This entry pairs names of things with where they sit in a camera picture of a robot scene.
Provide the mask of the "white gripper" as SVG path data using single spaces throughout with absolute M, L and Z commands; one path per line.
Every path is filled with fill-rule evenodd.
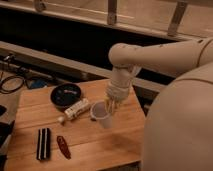
M 120 107 L 120 102 L 128 97 L 132 81 L 140 70 L 141 68 L 137 66 L 127 68 L 114 67 L 112 69 L 111 78 L 106 87 L 108 98 L 105 99 L 105 109 L 107 113 L 111 115 L 115 113 Z

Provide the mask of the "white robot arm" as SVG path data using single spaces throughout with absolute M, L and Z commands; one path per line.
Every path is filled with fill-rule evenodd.
M 142 171 L 213 171 L 213 37 L 144 47 L 117 43 L 109 60 L 109 111 L 128 97 L 140 69 L 175 78 L 148 111 Z

